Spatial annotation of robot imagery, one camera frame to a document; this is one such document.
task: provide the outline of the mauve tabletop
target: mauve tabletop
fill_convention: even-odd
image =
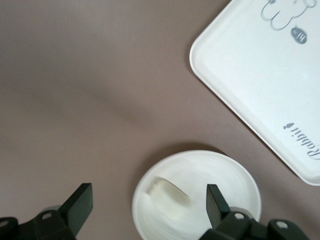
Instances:
[[[261,223],[320,235],[319,187],[300,180],[192,72],[190,47],[227,0],[0,2],[0,217],[26,222],[92,183],[77,239],[140,240],[144,173],[221,151],[255,179]]]

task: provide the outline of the black metal part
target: black metal part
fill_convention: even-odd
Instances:
[[[14,217],[0,218],[0,240],[75,240],[92,209],[92,184],[83,183],[58,211],[41,212],[21,225]]]
[[[76,236],[94,206],[91,183],[83,183],[58,209],[58,212]]]
[[[228,203],[215,184],[206,186],[206,212],[213,229],[216,229],[221,220],[231,212]]]
[[[212,225],[199,240],[309,240],[293,222],[273,219],[264,226],[230,208],[217,185],[208,184],[206,211]]]

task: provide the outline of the white plastic tray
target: white plastic tray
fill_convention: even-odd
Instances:
[[[319,29],[316,0],[232,0],[190,51],[194,73],[310,185],[320,185]]]

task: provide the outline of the white dish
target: white dish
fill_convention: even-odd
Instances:
[[[150,188],[165,179],[183,191],[191,204],[164,214]],[[206,211],[207,184],[216,184],[231,208],[261,216],[259,189],[248,171],[220,153],[192,150],[169,156],[147,171],[134,192],[132,215],[144,240],[195,240],[212,228]]]
[[[303,181],[320,185],[320,2],[232,0],[193,72]]]

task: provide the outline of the white bowl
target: white bowl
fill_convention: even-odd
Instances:
[[[166,187],[163,182],[152,190],[158,179],[167,180],[180,189],[190,204],[179,205],[179,201],[165,192],[161,196]],[[212,228],[206,211],[207,184],[219,187],[231,209],[242,209],[256,221],[260,220],[261,196],[248,171],[228,156],[192,150],[159,161],[137,185],[132,215],[141,237],[144,240],[199,239]]]

